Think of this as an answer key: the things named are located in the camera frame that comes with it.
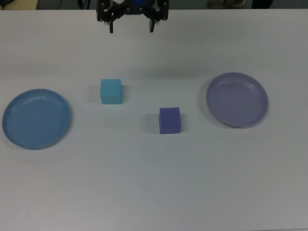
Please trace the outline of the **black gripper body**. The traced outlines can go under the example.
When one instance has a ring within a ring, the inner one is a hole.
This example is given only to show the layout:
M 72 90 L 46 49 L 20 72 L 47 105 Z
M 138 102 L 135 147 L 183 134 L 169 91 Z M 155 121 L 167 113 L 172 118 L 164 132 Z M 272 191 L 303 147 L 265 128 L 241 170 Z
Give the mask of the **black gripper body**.
M 157 0 L 108 0 L 111 16 L 153 14 Z

